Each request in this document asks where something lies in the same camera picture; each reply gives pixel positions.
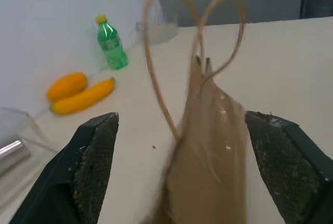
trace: white wall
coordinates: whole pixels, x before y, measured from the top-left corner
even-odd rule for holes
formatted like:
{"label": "white wall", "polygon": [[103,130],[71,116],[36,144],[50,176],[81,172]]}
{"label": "white wall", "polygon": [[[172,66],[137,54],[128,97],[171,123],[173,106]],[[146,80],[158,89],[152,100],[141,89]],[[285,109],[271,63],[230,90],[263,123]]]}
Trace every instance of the white wall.
{"label": "white wall", "polygon": [[136,40],[144,0],[0,0],[0,107],[36,115],[49,85],[68,72],[96,73],[93,21],[106,13],[125,47]]}

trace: bottle label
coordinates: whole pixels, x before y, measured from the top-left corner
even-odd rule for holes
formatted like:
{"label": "bottle label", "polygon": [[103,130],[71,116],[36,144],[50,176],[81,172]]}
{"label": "bottle label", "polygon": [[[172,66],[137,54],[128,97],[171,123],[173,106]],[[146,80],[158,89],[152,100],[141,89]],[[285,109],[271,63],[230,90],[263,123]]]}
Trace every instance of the bottle label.
{"label": "bottle label", "polygon": [[114,49],[119,46],[118,39],[109,39],[100,43],[103,50]]}

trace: bag handle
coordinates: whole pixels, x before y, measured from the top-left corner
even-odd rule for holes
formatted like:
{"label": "bag handle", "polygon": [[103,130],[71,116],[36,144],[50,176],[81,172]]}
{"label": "bag handle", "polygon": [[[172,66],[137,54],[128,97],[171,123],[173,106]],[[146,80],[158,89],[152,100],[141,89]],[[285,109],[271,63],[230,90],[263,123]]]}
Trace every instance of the bag handle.
{"label": "bag handle", "polygon": [[[208,21],[208,16],[212,13],[213,9],[215,9],[219,4],[224,3],[225,0],[212,0],[208,7],[205,9],[204,14],[200,20],[200,25],[199,25],[199,31],[195,37],[195,39],[193,40],[192,43],[192,54],[191,54],[191,58],[194,58],[195,53],[197,51],[197,46],[198,46],[198,40],[201,39],[202,36],[202,32],[203,32],[203,28],[205,27],[207,21]],[[239,12],[239,17],[240,17],[240,24],[239,24],[239,30],[238,30],[238,38],[237,38],[237,42],[235,45],[235,48],[230,56],[230,58],[221,66],[219,67],[216,71],[212,72],[209,76],[206,76],[203,81],[202,84],[204,84],[205,82],[207,82],[209,79],[212,79],[215,75],[217,75],[218,73],[220,73],[222,70],[224,70],[236,57],[237,52],[239,50],[240,44],[242,42],[243,39],[243,35],[244,35],[244,27],[246,24],[246,17],[245,17],[245,10],[242,8],[241,6],[241,0],[235,0],[236,3],[234,3],[237,8],[238,8],[238,12]],[[205,58],[201,57],[201,76],[203,77],[204,74],[204,70],[206,68],[206,63],[205,63]]]}
{"label": "bag handle", "polygon": [[[153,68],[151,55],[150,55],[148,18],[149,18],[149,10],[150,10],[150,8],[153,4],[153,1],[154,0],[146,0],[145,7],[144,7],[144,10],[143,10],[143,26],[144,26],[144,28],[143,28],[143,40],[144,40],[144,48],[145,48],[145,54],[146,54],[146,59],[147,59],[147,67],[148,67],[149,75],[150,75],[150,78],[151,78],[152,87],[155,91],[157,101],[158,101],[158,103],[159,103],[159,105],[160,105],[160,107],[163,111],[166,122],[168,123],[169,128],[170,128],[174,138],[176,139],[176,141],[179,141],[180,136],[177,133],[175,124],[172,121],[169,110],[165,105],[163,96],[161,94],[160,86],[159,86],[159,83],[158,83],[158,80],[157,80],[157,77],[156,77],[156,74],[155,74],[155,71],[154,71],[154,68]],[[181,1],[183,1],[187,5],[189,11],[191,12],[191,14],[193,15],[193,17],[196,21],[196,24],[199,25],[200,15],[196,10],[195,4],[193,3],[193,1],[192,0],[181,0]],[[202,37],[201,37],[200,34],[198,35],[198,38],[199,38],[200,49],[201,49],[200,55],[203,56],[203,43],[202,43]]]}
{"label": "bag handle", "polygon": [[[174,138],[176,139],[176,141],[179,141],[181,139],[181,136],[179,136],[179,134],[177,133],[177,129],[175,127],[175,124],[170,116],[169,110],[165,105],[163,96],[161,94],[161,90],[159,87],[159,83],[153,68],[153,64],[152,64],[152,60],[151,60],[151,55],[150,55],[150,49],[149,49],[149,33],[148,33],[148,18],[149,18],[149,11],[150,8],[153,4],[154,0],[146,0],[145,2],[145,6],[143,9],[143,40],[144,40],[144,48],[145,48],[145,54],[146,54],[146,60],[147,60],[147,67],[148,67],[148,72],[151,78],[151,82],[152,82],[152,87],[154,89],[154,92],[156,94],[156,98],[157,101],[159,103],[159,106],[162,109],[162,112],[165,116],[166,122],[169,125],[169,128],[174,136]],[[191,54],[191,61],[193,60],[196,50],[197,50],[197,46],[198,46],[198,42],[200,43],[200,57],[201,57],[201,64],[204,64],[205,59],[204,59],[204,55],[203,55],[203,41],[202,41],[202,31],[203,31],[203,27],[205,26],[205,24],[207,23],[208,20],[208,16],[209,14],[212,12],[212,10],[219,5],[220,3],[223,3],[225,0],[213,0],[211,1],[211,3],[209,4],[209,6],[207,7],[207,9],[205,10],[205,13],[203,15],[203,17],[200,19],[199,13],[196,11],[195,9],[195,4],[193,3],[192,0],[182,0],[187,6],[189,11],[191,12],[191,14],[193,15],[193,17],[195,18],[196,23],[198,24],[198,33],[193,41],[193,45],[192,45],[192,54]],[[239,13],[240,13],[240,26],[239,26],[239,32],[238,32],[238,39],[236,42],[236,46],[234,48],[234,51],[232,52],[231,57],[219,68],[217,69],[215,72],[212,72],[209,76],[205,77],[205,79],[202,81],[201,84],[204,84],[207,80],[213,78],[213,76],[215,76],[216,74],[218,74],[219,72],[221,72],[222,70],[224,70],[231,62],[232,60],[235,58],[237,51],[240,47],[241,41],[242,41],[242,37],[244,34],[244,24],[246,23],[245,21],[245,12],[243,10],[243,8],[241,6],[238,6],[239,9]],[[201,73],[203,73],[204,70],[204,65],[201,66],[202,70]]]}

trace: green plastic bottle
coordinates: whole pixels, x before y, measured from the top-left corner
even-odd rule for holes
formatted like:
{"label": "green plastic bottle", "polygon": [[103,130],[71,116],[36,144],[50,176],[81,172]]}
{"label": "green plastic bottle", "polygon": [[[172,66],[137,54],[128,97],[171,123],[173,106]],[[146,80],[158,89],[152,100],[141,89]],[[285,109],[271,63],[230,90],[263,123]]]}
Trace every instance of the green plastic bottle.
{"label": "green plastic bottle", "polygon": [[97,40],[101,46],[108,65],[112,69],[121,69],[129,64],[126,53],[121,44],[118,32],[112,27],[104,14],[96,17],[98,24]]}

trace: yellow squash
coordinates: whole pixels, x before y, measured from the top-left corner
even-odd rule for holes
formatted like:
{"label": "yellow squash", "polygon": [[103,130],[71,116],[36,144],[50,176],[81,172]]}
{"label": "yellow squash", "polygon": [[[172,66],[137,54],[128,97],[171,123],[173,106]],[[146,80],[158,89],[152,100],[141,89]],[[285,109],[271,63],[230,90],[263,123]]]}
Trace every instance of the yellow squash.
{"label": "yellow squash", "polygon": [[46,96],[52,102],[70,97],[87,87],[87,77],[83,73],[68,74],[56,81]]}
{"label": "yellow squash", "polygon": [[114,78],[99,82],[79,94],[55,102],[51,111],[55,114],[65,115],[83,110],[102,100],[112,92],[113,88]]}

